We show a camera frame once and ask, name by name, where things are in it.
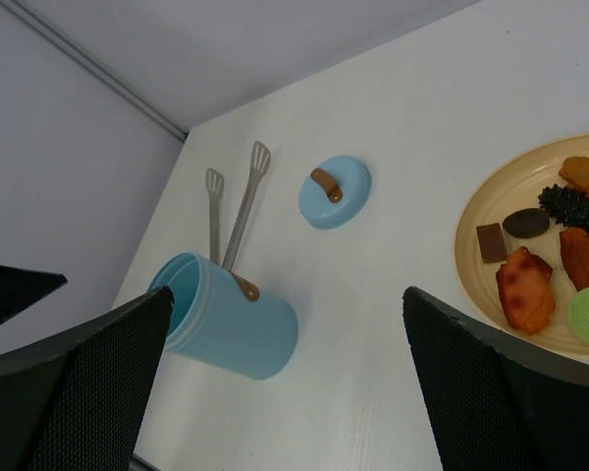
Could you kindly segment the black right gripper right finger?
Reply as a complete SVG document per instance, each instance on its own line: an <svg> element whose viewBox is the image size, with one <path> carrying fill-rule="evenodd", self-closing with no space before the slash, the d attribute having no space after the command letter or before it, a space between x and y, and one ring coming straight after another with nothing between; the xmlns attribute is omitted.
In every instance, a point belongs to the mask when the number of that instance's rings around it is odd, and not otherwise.
<svg viewBox="0 0 589 471"><path fill-rule="evenodd" d="M589 470L589 365L487 326L426 291L403 323L446 470Z"/></svg>

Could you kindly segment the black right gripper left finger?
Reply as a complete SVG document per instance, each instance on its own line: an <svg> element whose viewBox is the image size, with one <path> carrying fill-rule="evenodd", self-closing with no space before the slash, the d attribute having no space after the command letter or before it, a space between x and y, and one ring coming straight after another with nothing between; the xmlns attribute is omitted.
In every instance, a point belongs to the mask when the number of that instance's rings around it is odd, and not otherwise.
<svg viewBox="0 0 589 471"><path fill-rule="evenodd" d="M0 470L127 470L173 312L153 289L0 355Z"/></svg>

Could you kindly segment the red orange grilled piece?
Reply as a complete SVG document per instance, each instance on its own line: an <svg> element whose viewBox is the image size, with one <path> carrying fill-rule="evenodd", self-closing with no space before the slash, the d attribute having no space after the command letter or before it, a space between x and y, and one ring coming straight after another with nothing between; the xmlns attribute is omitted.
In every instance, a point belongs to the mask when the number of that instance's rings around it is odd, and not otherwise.
<svg viewBox="0 0 589 471"><path fill-rule="evenodd" d="M552 267L521 246L496 272L499 299L509 325L532 336L551 322L556 300L551 289Z"/></svg>

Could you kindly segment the light blue cylindrical container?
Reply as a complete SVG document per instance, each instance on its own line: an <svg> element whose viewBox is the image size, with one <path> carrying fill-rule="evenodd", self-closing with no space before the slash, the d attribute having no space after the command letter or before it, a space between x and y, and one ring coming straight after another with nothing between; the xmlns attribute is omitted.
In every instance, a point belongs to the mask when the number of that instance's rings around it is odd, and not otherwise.
<svg viewBox="0 0 589 471"><path fill-rule="evenodd" d="M166 351L253 380L291 359L298 321L285 300L194 252L163 265L148 286L161 287L174 297Z"/></svg>

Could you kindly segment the metal serving tongs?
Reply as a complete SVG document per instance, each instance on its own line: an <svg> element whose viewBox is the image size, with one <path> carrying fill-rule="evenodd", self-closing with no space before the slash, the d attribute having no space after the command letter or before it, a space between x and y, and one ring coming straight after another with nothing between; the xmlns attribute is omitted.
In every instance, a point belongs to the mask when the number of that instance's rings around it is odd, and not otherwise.
<svg viewBox="0 0 589 471"><path fill-rule="evenodd" d="M255 141L250 158L249 176L241 199L241 207L225 251L222 267L232 271L241 246L244 229L248 221L255 194L271 163L271 151L261 141ZM215 169L208 168L205 185L209 198L209 246L210 260L220 261L220 200L224 191L224 177Z"/></svg>

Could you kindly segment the brown chocolate square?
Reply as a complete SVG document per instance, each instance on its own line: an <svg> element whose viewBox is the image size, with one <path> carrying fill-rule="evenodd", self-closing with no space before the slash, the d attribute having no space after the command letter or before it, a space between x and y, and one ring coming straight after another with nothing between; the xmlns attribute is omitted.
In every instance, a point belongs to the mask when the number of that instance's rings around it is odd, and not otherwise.
<svg viewBox="0 0 589 471"><path fill-rule="evenodd" d="M476 234L481 258L485 264L499 263L507 259L507 247L499 223L477 226Z"/></svg>

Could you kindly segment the orange madeleine cake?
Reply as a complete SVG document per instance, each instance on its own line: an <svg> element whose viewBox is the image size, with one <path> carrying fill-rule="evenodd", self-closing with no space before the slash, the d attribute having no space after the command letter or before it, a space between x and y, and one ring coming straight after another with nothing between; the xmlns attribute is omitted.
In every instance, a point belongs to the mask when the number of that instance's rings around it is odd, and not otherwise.
<svg viewBox="0 0 589 471"><path fill-rule="evenodd" d="M579 228L560 232L562 265L573 283L581 291L589 288L589 235Z"/></svg>

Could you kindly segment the dark brown round cookie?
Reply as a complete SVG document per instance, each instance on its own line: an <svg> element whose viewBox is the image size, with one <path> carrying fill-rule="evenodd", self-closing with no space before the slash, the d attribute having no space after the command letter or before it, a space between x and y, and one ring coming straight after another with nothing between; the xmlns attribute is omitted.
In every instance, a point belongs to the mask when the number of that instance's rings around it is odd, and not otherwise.
<svg viewBox="0 0 589 471"><path fill-rule="evenodd" d="M516 238L533 238L544 234L550 228L549 214L540 208L525 208L515 211L502 222L504 230Z"/></svg>

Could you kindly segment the black spiky sea cucumber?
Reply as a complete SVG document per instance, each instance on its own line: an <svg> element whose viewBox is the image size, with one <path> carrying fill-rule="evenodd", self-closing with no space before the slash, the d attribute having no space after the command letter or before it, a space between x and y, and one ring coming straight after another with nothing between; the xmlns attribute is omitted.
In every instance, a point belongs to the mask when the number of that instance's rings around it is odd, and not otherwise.
<svg viewBox="0 0 589 471"><path fill-rule="evenodd" d="M584 230L589 235L589 196L557 184L546 186L538 195L539 206L557 224Z"/></svg>

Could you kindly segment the beige round plate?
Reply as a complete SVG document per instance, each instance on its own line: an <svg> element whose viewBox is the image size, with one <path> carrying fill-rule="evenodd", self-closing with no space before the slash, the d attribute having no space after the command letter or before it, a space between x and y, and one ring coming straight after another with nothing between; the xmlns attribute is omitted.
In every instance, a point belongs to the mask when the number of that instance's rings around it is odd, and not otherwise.
<svg viewBox="0 0 589 471"><path fill-rule="evenodd" d="M456 225L454 261L460 285L486 323L554 353L589 360L589 345L571 332L567 322L567 306L576 295L576 289L562 267L559 232L563 226L552 223L544 234L528 239L503 233L508 252L524 246L553 268L551 289L556 310L550 325L533 336L509 325L496 282L496 272L501 264L482 261L476 232L477 227L500 223L517 210L536 207L538 195L545 187L563 184L559 170L562 162L573 156L589 157L589 133L528 150L506 162L478 186Z"/></svg>

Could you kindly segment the orange yellow fried piece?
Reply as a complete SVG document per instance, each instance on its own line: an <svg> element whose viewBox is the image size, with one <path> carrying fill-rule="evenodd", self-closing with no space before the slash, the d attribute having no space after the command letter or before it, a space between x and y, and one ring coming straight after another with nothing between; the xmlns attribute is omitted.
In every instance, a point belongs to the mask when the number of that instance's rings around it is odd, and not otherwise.
<svg viewBox="0 0 589 471"><path fill-rule="evenodd" d="M567 186L589 196L589 157L568 157L559 170Z"/></svg>

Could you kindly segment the light blue round lid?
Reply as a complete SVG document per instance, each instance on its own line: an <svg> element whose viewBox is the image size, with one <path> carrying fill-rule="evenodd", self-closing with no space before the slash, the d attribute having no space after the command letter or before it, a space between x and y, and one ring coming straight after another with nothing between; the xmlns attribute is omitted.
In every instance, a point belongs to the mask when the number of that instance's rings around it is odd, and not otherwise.
<svg viewBox="0 0 589 471"><path fill-rule="evenodd" d="M364 206L371 174L358 159L339 155L315 167L298 194L301 216L313 228L331 230L352 219Z"/></svg>

